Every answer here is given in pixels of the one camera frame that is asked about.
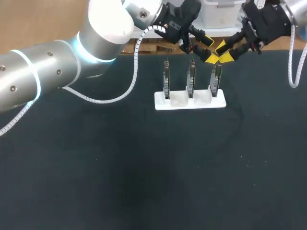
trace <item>coiled cable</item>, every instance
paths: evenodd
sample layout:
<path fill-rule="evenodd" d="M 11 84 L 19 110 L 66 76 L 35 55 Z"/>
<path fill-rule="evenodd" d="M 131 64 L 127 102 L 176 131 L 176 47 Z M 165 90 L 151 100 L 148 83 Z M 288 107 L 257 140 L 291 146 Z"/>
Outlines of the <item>coiled cable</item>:
<path fill-rule="evenodd" d="M 5 133 L 7 133 L 13 126 L 24 116 L 26 112 L 31 108 L 31 106 L 35 103 L 36 101 L 31 101 L 28 102 L 27 105 L 17 114 L 16 117 L 10 123 L 8 123 L 5 127 L 0 129 L 0 137 L 3 136 Z"/>
<path fill-rule="evenodd" d="M 291 41 L 290 41 L 289 65 L 288 65 L 289 84 L 292 88 L 296 88 L 299 85 L 299 81 L 301 79 L 301 74 L 302 74 L 302 70 L 303 70 L 303 65 L 304 65 L 304 62 L 305 62 L 306 55 L 307 55 L 307 44 L 306 44 L 306 46 L 303 50 L 301 59 L 300 59 L 299 64 L 298 64 L 296 79 L 295 79 L 295 82 L 293 83 L 292 58 L 293 58 L 294 42 L 295 42 L 295 25 L 293 25 L 291 27 Z"/>
<path fill-rule="evenodd" d="M 95 99 L 89 98 L 89 97 L 75 91 L 74 89 L 72 89 L 70 87 L 63 87 L 63 89 L 75 94 L 76 96 L 78 96 L 78 97 L 80 97 L 80 98 L 82 98 L 82 99 L 84 99 L 88 102 L 95 103 L 95 104 L 110 104 L 110 103 L 118 102 L 118 101 L 124 99 L 125 97 L 127 97 L 131 93 L 131 91 L 133 90 L 137 76 L 138 76 L 138 58 L 139 58 L 139 49 L 140 49 L 141 42 L 144 39 L 144 36 L 151 30 L 159 30 L 162 33 L 166 33 L 165 28 L 158 26 L 158 25 L 149 26 L 147 29 L 145 29 L 143 31 L 142 35 L 140 36 L 140 38 L 138 39 L 138 41 L 136 43 L 135 49 L 134 49 L 134 72 L 133 72 L 132 83 L 131 83 L 130 87 L 128 88 L 128 90 L 123 95 L 121 95 L 117 98 L 111 99 L 111 100 L 101 101 L 101 100 L 95 100 Z"/>
<path fill-rule="evenodd" d="M 158 26 L 158 25 L 154 25 L 154 26 L 149 26 L 147 29 L 145 29 L 142 33 L 142 35 L 140 36 L 140 38 L 138 39 L 135 49 L 134 49 L 134 72 L 133 72 L 133 78 L 132 78 L 132 83 L 130 85 L 130 87 L 128 88 L 128 90 L 121 96 L 112 99 L 112 100 L 104 100 L 104 101 L 100 101 L 100 100 L 95 100 L 92 98 L 89 98 L 75 90 L 73 90 L 70 87 L 63 87 L 63 89 L 75 94 L 76 96 L 91 102 L 91 103 L 95 103 L 95 104 L 109 104 L 109 103 L 114 103 L 114 102 L 118 102 L 120 100 L 122 100 L 123 98 L 127 97 L 131 91 L 134 88 L 137 76 L 138 76 L 138 58 L 139 58 L 139 49 L 140 49 L 140 45 L 142 40 L 144 39 L 144 36 L 151 30 L 158 30 L 162 33 L 166 33 L 165 28 Z M 31 108 L 31 106 L 36 102 L 36 100 L 28 102 L 27 105 L 17 114 L 17 116 L 10 122 L 8 123 L 5 127 L 3 127 L 2 129 L 0 129 L 0 137 L 3 136 L 5 133 L 7 133 L 10 129 L 13 128 L 13 126 L 23 117 L 23 115 Z"/>

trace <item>wooden surface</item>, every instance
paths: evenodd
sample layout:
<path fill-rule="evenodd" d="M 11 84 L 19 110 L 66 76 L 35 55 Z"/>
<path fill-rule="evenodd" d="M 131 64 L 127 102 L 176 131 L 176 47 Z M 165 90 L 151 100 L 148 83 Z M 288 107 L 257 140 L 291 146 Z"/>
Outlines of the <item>wooden surface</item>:
<path fill-rule="evenodd" d="M 0 0 L 0 53 L 74 36 L 83 23 L 87 1 Z M 304 45 L 297 41 L 295 48 Z M 264 49 L 287 50 L 289 38 L 280 38 Z"/>

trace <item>dark cloth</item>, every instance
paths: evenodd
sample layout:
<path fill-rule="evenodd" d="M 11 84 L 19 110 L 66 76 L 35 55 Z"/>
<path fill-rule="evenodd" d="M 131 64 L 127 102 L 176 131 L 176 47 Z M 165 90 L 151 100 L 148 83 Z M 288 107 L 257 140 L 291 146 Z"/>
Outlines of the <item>dark cloth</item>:
<path fill-rule="evenodd" d="M 167 58 L 171 90 L 185 89 L 193 55 L 141 56 L 126 99 L 59 90 L 0 138 L 1 230 L 306 229 L 306 68 L 294 90 L 287 52 L 249 53 L 223 66 L 225 109 L 156 111 Z M 207 88 L 212 65 L 195 59 Z M 122 56 L 73 88 L 111 99 L 132 73 Z"/>

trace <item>white stand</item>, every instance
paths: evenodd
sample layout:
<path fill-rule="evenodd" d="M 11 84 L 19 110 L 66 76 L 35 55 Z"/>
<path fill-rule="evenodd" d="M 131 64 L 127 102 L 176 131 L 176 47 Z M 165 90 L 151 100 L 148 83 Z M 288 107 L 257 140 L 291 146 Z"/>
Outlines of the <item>white stand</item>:
<path fill-rule="evenodd" d="M 217 97 L 212 97 L 210 86 L 207 90 L 195 90 L 194 98 L 190 99 L 187 91 L 171 91 L 170 99 L 165 99 L 164 92 L 154 94 L 156 110 L 179 109 L 209 109 L 225 108 L 226 100 L 223 90 L 219 90 Z"/>

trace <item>metal tool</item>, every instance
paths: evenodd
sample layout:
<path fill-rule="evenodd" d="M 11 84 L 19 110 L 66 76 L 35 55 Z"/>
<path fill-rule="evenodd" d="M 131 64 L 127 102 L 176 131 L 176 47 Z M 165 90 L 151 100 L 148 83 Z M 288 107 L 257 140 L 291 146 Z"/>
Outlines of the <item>metal tool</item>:
<path fill-rule="evenodd" d="M 170 95 L 170 89 L 169 89 L 170 73 L 169 73 L 169 62 L 168 61 L 164 62 L 163 79 L 164 79 L 163 90 L 164 90 L 165 99 L 169 100 L 169 95 Z"/>
<path fill-rule="evenodd" d="M 223 72 L 222 65 L 220 62 L 217 62 L 212 70 L 211 80 L 210 80 L 210 89 L 212 97 L 217 97 L 217 93 L 220 87 L 222 72 Z"/>
<path fill-rule="evenodd" d="M 187 80 L 187 90 L 189 98 L 194 98 L 194 89 L 195 89 L 195 61 L 191 60 L 188 69 L 188 80 Z"/>

